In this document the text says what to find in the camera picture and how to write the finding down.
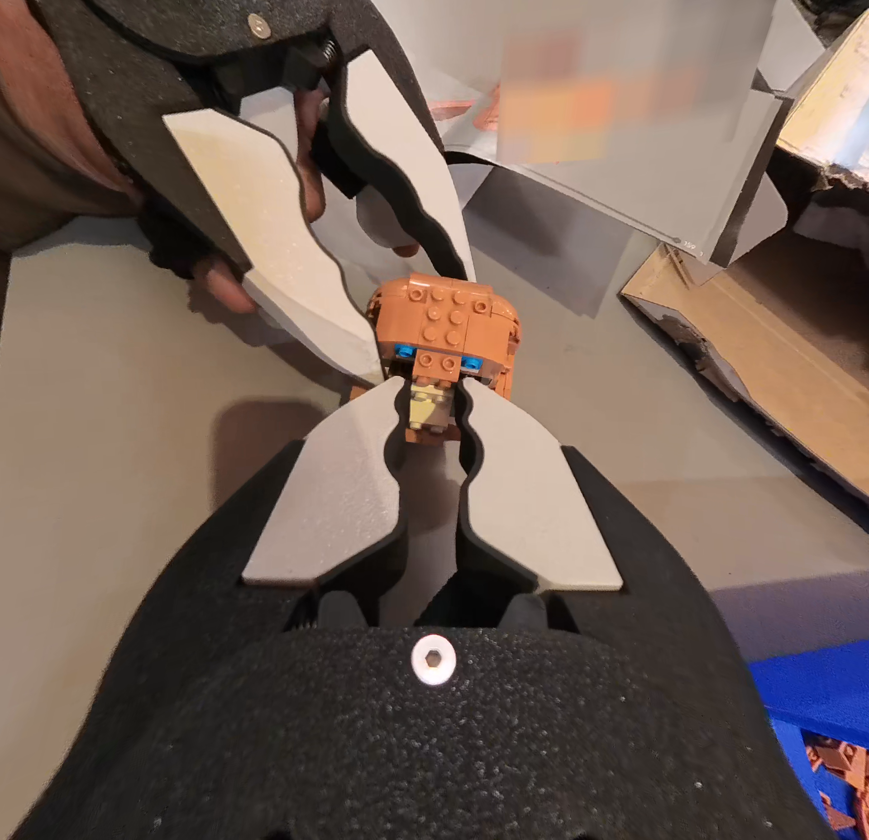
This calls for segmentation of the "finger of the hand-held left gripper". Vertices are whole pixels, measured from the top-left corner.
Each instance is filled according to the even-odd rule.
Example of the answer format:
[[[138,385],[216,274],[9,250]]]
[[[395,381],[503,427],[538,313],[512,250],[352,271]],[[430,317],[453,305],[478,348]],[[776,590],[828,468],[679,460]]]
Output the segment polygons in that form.
[[[324,77],[325,115],[315,132],[315,163],[347,198],[376,244],[414,245],[436,273],[475,281],[473,260],[449,166],[429,131],[371,50],[336,62]]]
[[[331,366],[363,385],[381,384],[374,330],[310,228],[301,178],[282,143],[215,109],[163,121],[250,263],[248,295]]]

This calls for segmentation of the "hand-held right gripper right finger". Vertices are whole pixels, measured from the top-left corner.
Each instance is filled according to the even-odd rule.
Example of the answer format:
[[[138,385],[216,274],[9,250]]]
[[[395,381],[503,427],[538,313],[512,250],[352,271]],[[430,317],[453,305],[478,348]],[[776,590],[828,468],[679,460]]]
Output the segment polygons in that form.
[[[529,592],[617,592],[622,576],[559,441],[463,379],[461,565]]]

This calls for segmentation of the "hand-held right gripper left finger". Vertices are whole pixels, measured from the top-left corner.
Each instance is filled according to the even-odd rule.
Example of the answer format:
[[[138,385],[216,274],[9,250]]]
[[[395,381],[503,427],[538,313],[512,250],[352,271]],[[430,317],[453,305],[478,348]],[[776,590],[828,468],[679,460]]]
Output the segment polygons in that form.
[[[397,535],[407,380],[348,401],[305,438],[243,570],[246,585],[313,587]]]

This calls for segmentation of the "brown brick body model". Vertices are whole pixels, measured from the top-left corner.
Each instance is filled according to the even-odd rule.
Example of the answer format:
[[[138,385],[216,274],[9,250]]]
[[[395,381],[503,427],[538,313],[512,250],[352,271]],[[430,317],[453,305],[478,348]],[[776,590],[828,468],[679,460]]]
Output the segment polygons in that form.
[[[407,442],[436,446],[460,437],[454,394],[464,378],[511,399],[522,326],[490,286],[414,274],[383,283],[365,315],[386,377],[410,379]]]

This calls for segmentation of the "blue plastic bin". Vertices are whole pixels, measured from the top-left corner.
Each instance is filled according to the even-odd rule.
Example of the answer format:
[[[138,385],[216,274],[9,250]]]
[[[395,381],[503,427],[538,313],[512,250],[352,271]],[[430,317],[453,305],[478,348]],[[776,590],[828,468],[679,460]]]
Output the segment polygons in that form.
[[[868,756],[868,641],[759,661],[751,672],[793,772],[826,821],[802,733],[863,746]]]

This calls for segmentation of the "grey desk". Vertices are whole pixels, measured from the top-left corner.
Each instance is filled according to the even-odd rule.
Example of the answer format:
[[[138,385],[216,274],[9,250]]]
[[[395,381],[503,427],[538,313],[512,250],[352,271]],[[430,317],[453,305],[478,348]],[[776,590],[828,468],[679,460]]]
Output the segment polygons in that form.
[[[576,314],[497,261],[524,323],[514,397],[643,511],[744,655],[867,637],[865,509],[726,411],[619,300]],[[11,265],[2,334],[2,740],[71,736],[168,557],[337,405],[340,375],[190,311],[131,223]]]

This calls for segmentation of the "person's left hand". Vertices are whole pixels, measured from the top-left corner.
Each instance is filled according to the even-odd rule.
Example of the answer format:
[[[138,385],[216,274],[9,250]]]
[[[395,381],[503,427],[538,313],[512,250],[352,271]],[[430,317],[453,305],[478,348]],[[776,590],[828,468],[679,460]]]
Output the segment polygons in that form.
[[[156,266],[255,312],[223,256],[103,148],[28,1],[1,0],[2,260],[78,216],[136,218]]]

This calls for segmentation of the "fox print instruction booklet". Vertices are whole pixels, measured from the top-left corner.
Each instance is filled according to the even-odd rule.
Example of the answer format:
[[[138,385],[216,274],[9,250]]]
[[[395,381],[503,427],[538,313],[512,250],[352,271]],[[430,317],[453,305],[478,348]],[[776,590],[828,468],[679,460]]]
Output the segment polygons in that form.
[[[492,100],[442,74],[413,53],[407,32],[420,15],[415,0],[372,0],[390,23],[417,74],[447,151],[462,205],[516,238],[542,248],[555,216],[587,223],[594,234],[631,231],[678,250],[684,260],[724,269],[740,254],[740,233],[763,181],[788,102],[752,89],[732,141],[692,128],[686,139],[636,153],[636,166],[577,161],[496,163]]]

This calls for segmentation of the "printed cardboard box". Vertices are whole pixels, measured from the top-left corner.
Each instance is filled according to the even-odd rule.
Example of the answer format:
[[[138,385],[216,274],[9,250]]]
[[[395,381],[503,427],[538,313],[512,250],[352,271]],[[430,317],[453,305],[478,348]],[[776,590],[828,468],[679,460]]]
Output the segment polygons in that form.
[[[660,246],[622,294],[867,500],[867,16],[806,87],[772,170],[793,216],[784,228],[704,282]]]

